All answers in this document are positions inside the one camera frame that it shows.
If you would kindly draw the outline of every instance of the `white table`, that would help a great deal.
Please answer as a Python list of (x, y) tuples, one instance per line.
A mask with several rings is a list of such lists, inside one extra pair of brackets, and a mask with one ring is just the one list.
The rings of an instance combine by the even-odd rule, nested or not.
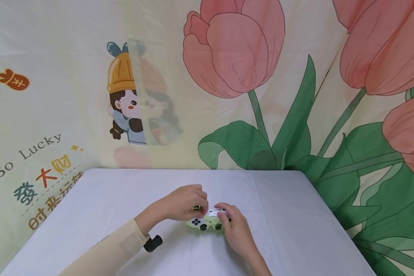
[[(194, 183), (202, 184), (212, 206), (241, 209), (273, 275), (375, 276), (301, 172), (171, 169), (87, 171), (1, 276), (57, 276), (148, 204)], [(248, 275), (222, 232), (164, 221), (155, 235), (163, 245), (142, 250), (119, 276)]]

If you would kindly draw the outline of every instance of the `white game controller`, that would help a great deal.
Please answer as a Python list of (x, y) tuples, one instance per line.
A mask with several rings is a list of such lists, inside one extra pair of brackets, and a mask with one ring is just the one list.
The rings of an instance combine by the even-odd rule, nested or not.
[[(199, 206), (196, 206), (193, 208), (193, 210), (199, 210)], [(227, 215), (227, 212), (224, 209), (212, 209), (207, 211), (204, 218), (193, 218), (189, 221), (186, 221), (186, 224), (192, 228), (198, 228), (201, 231), (207, 230), (210, 226), (214, 227), (216, 230), (221, 230), (222, 223), (218, 218), (219, 212), (223, 212), (225, 215)]]

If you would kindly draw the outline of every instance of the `finger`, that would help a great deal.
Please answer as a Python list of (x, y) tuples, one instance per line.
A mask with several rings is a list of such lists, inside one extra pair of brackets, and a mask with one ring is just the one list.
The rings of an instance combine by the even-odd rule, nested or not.
[(197, 189), (197, 190), (201, 190), (202, 191), (202, 185), (201, 184), (193, 184), (192, 187), (195, 188), (195, 189)]
[(235, 205), (230, 205), (230, 208), (235, 211), (235, 213), (242, 215), (241, 210), (239, 210)]
[(201, 190), (196, 190), (196, 194), (199, 195), (200, 197), (207, 199), (207, 193)]
[(195, 206), (200, 206), (203, 213), (207, 212), (208, 210), (208, 201), (203, 197), (196, 197), (195, 202), (193, 204)]
[(224, 231), (226, 233), (230, 231), (231, 226), (230, 226), (230, 222), (228, 221), (228, 217), (223, 212), (219, 212), (218, 218), (221, 221), (222, 226), (224, 227)]
[(236, 212), (235, 209), (233, 209), (232, 206), (228, 203), (220, 202), (215, 205), (215, 208), (218, 209), (224, 209), (227, 212), (228, 217), (230, 217), (232, 220), (233, 218), (236, 218), (239, 215), (239, 212)]
[(195, 218), (202, 219), (204, 218), (204, 215), (200, 211), (190, 211), (190, 218), (188, 218), (187, 220), (191, 220)]

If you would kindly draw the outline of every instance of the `fabric backdrop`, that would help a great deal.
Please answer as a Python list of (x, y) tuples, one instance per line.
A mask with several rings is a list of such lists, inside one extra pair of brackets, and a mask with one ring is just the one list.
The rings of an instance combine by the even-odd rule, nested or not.
[(0, 271), (95, 167), (298, 169), (414, 276), (414, 0), (0, 0)]

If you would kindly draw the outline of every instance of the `cartoon girl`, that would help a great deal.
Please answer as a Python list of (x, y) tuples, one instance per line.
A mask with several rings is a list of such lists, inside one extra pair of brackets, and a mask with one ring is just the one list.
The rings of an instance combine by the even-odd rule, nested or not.
[[(145, 145), (146, 138), (127, 43), (121, 50), (117, 44), (110, 42), (107, 44), (107, 49), (115, 57), (109, 66), (107, 86), (110, 97), (108, 113), (113, 117), (110, 133), (117, 140), (121, 139), (123, 133), (127, 133), (129, 143)], [(138, 54), (142, 56), (144, 52), (144, 44), (138, 43)], [(149, 67), (151, 65), (146, 62), (145, 68), (149, 69)], [(150, 74), (149, 71), (146, 70), (143, 75), (146, 86), (146, 105), (153, 116), (148, 120), (154, 137), (152, 143), (166, 145), (181, 133), (179, 120), (174, 114), (172, 101), (166, 95), (165, 89), (161, 88), (163, 85), (157, 85), (163, 84), (162, 77), (159, 75), (161, 78), (157, 78), (156, 74)]]

